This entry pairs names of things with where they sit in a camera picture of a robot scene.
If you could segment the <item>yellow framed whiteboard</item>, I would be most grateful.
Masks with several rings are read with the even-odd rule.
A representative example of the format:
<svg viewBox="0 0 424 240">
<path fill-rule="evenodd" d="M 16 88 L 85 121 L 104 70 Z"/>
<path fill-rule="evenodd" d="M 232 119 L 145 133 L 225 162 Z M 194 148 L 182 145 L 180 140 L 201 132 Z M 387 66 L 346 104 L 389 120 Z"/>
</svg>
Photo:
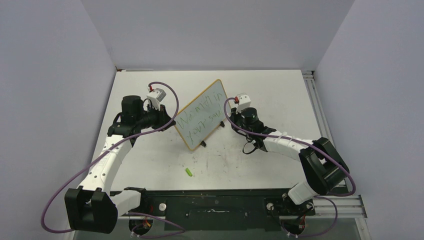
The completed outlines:
<svg viewBox="0 0 424 240">
<path fill-rule="evenodd" d="M 220 79 L 215 80 L 189 102 L 175 117 L 175 128 L 187 148 L 194 151 L 226 119 L 224 103 L 228 98 Z"/>
</svg>

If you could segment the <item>green marker cap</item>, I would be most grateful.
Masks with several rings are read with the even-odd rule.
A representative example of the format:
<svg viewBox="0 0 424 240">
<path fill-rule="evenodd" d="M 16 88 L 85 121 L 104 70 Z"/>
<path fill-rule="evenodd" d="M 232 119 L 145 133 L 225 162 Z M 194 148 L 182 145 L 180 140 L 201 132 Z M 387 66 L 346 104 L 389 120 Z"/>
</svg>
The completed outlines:
<svg viewBox="0 0 424 240">
<path fill-rule="evenodd" d="M 193 174 L 192 174 L 192 172 L 190 171 L 190 169 L 189 169 L 189 168 L 186 168 L 186 169 L 185 169 L 185 172 L 187 173 L 187 175 L 188 175 L 189 177 L 192 177 L 192 176 L 193 176 Z"/>
</svg>

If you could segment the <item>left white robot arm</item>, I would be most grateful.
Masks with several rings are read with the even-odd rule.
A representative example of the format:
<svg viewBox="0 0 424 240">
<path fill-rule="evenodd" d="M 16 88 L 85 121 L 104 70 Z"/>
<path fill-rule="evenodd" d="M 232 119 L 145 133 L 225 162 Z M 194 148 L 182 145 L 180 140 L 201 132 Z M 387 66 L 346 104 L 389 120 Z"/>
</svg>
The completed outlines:
<svg viewBox="0 0 424 240">
<path fill-rule="evenodd" d="M 128 211 L 144 215 L 149 201 L 141 190 L 125 189 L 111 196 L 115 176 L 143 129 L 164 131 L 175 124 L 161 104 L 165 95 L 157 90 L 144 100 L 137 95 L 124 96 L 119 112 L 108 128 L 99 161 L 94 161 L 88 175 L 77 188 L 69 188 L 64 196 L 68 221 L 72 230 L 109 234 L 120 216 Z"/>
</svg>

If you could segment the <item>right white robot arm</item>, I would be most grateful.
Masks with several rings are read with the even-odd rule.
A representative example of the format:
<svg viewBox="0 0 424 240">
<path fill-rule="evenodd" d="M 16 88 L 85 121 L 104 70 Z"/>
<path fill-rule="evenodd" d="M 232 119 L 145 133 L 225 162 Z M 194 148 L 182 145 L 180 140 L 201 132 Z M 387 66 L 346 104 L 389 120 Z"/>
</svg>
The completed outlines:
<svg viewBox="0 0 424 240">
<path fill-rule="evenodd" d="M 283 209 L 296 214 L 303 203 L 316 197 L 325 196 L 350 174 L 350 170 L 325 137 L 317 140 L 296 138 L 264 125 L 257 110 L 247 107 L 230 110 L 232 129 L 243 135 L 254 150 L 277 153 L 300 162 L 305 179 L 295 184 L 283 196 Z"/>
</svg>

